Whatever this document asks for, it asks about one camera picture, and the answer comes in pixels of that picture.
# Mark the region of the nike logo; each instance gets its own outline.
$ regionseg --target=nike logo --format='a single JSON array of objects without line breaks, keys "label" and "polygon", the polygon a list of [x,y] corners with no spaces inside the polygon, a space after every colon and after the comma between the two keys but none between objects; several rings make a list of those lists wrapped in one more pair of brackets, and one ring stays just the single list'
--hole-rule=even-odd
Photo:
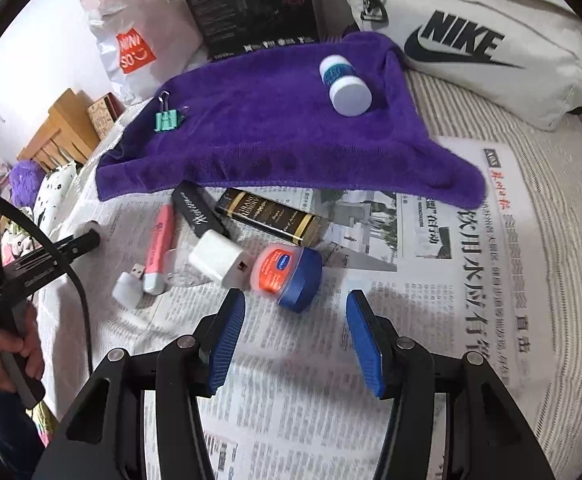
[{"label": "nike logo", "polygon": [[[436,10],[420,34],[421,30],[422,27],[414,30],[404,44],[404,54],[415,61],[476,63],[522,68],[511,63],[491,59],[493,51],[504,40],[504,34],[483,27],[478,23]],[[420,37],[449,46],[458,50],[458,53],[427,49],[420,43]]]}]

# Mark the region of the lip balm label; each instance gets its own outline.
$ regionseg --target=lip balm label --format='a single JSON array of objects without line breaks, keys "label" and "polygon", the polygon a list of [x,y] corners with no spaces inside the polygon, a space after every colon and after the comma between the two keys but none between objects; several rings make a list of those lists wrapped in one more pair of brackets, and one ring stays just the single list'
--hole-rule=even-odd
[{"label": "lip balm label", "polygon": [[284,249],[275,249],[266,257],[260,267],[258,283],[260,288],[271,294],[278,294],[293,268],[289,263],[293,253]]}]

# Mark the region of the pillow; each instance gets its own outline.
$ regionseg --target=pillow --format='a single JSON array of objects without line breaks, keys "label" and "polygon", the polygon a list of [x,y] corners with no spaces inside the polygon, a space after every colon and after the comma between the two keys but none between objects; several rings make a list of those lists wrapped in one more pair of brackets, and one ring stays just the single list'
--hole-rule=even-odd
[{"label": "pillow", "polygon": [[77,174],[78,164],[74,161],[56,168],[42,181],[33,206],[33,221],[47,236],[51,234],[62,200]]}]

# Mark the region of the white plastic bag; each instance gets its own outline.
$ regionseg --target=white plastic bag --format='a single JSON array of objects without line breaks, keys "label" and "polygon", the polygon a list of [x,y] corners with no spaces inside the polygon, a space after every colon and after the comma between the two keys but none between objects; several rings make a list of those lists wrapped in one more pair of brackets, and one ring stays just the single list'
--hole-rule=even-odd
[{"label": "white plastic bag", "polygon": [[200,46],[184,0],[80,0],[114,94],[127,105],[153,97]]}]

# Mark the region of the purple towel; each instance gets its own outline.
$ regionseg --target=purple towel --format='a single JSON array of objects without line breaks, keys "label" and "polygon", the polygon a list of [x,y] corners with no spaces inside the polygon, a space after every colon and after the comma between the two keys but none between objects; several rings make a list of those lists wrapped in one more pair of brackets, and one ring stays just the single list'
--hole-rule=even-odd
[{"label": "purple towel", "polygon": [[[369,111],[338,114],[318,66],[341,54],[371,89]],[[342,43],[273,48],[207,64],[167,81],[169,108],[189,107],[171,132],[153,132],[153,99],[100,159],[101,200],[131,192],[204,186],[391,190],[476,208],[477,168],[429,139],[395,44],[357,32]]]}]

